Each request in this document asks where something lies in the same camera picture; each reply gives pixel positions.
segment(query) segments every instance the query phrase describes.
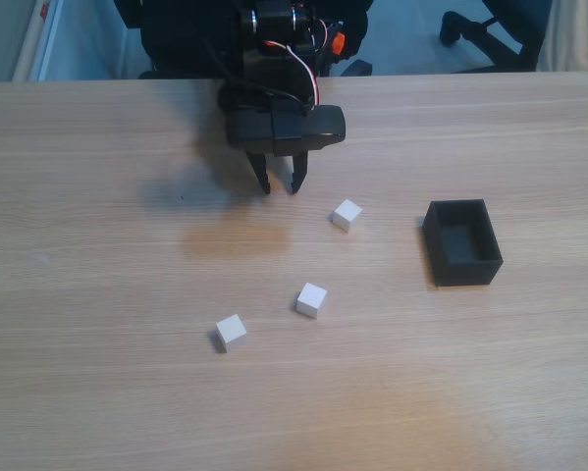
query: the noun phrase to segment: chair wheel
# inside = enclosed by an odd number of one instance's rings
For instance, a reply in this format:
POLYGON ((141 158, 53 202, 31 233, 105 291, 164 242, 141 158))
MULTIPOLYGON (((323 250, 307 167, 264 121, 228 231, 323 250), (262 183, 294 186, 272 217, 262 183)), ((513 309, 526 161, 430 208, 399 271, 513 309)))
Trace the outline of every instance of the chair wheel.
POLYGON ((459 30, 449 24, 442 23, 442 29, 440 29, 440 42, 447 47, 451 47, 453 44, 459 41, 461 33, 459 30))

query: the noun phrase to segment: black cable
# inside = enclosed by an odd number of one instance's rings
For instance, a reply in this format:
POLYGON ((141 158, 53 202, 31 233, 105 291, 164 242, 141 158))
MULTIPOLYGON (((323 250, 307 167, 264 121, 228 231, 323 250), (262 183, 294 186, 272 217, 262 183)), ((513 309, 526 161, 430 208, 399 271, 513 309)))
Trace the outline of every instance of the black cable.
POLYGON ((233 84, 237 84, 237 85, 243 85, 248 88, 253 88, 255 90, 261 90, 265 93, 271 93, 272 95, 281 96, 283 98, 293 100, 299 105, 300 109, 302 110, 302 112, 306 116, 306 113, 308 110, 307 110, 306 106, 304 105, 304 103, 302 103, 302 100, 300 100, 297 96, 292 95, 291 93, 287 93, 286 91, 283 91, 283 90, 277 90, 276 88, 270 88, 269 86, 264 86, 259 83, 254 83, 253 81, 249 81, 249 80, 245 80, 243 78, 235 77, 231 73, 231 71, 229 71, 228 68, 224 65, 224 63, 220 60, 220 58, 217 56, 215 49, 213 48, 212 44, 208 41, 208 39, 206 39, 205 37, 202 37, 202 36, 199 36, 199 38, 202 40, 202 43, 204 44, 204 48, 206 49, 208 54, 211 56, 211 59, 215 63, 215 66, 217 66, 219 71, 226 77, 226 80, 228 82, 233 83, 233 84))

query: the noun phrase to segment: white wire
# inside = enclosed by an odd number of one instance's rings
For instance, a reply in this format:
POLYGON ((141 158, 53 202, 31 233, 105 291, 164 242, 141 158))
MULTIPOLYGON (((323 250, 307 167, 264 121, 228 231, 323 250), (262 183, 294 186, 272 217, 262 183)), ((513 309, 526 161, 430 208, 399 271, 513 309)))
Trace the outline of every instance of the white wire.
POLYGON ((315 75, 311 72, 311 69, 309 69, 309 66, 304 64, 304 61, 295 55, 295 53, 293 52, 293 50, 290 46, 287 46, 287 50, 290 51, 290 54, 292 56, 294 56, 294 58, 296 58, 297 61, 302 64, 302 66, 306 69, 307 73, 311 77, 311 83, 313 84, 313 99, 315 101, 313 107, 315 108, 316 106, 318 106, 320 104, 320 89, 317 86, 317 82, 315 80, 315 75))
POLYGON ((311 69, 309 69, 309 67, 306 64, 304 64, 304 61, 302 59, 300 59, 299 57, 297 57, 295 55, 295 53, 293 52, 293 50, 290 46, 286 47, 283 44, 281 44, 280 42, 275 42, 275 41, 264 41, 264 42, 265 42, 265 44, 268 44, 270 46, 277 46, 277 47, 280 47, 281 49, 285 49, 287 52, 289 52, 292 55, 292 57, 294 57, 294 59, 296 59, 298 62, 300 62, 302 64, 302 66, 304 67, 306 72, 309 74, 309 77, 311 78, 311 84, 313 85, 313 108, 318 106, 320 104, 320 88, 317 86, 317 81, 315 80, 315 75, 311 72, 311 69))
POLYGON ((326 41, 328 41, 329 39, 329 29, 326 27, 326 23, 324 23, 324 20, 320 20, 320 23, 324 27, 324 44, 322 44, 322 47, 324 47, 326 46, 326 41))

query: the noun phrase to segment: chair base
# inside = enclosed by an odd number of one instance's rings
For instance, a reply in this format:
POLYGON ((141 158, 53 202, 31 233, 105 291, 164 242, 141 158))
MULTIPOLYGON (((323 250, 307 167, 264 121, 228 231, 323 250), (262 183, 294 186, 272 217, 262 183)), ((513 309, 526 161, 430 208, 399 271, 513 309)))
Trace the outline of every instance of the chair base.
POLYGON ((540 49, 536 51, 523 46, 520 54, 516 54, 488 32, 488 26, 496 22, 496 19, 491 19, 482 24, 472 22, 459 13, 446 12, 442 18, 440 41, 450 47, 463 37, 483 51, 494 64, 493 67, 468 71, 469 73, 535 71, 540 49))

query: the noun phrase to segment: open box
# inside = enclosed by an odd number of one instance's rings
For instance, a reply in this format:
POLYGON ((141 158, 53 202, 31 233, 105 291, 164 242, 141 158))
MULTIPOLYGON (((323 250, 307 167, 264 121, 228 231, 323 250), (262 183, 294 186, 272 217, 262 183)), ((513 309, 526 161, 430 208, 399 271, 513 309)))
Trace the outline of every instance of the open box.
POLYGON ((440 287, 489 285, 503 264, 483 199, 432 202, 422 231, 440 287))

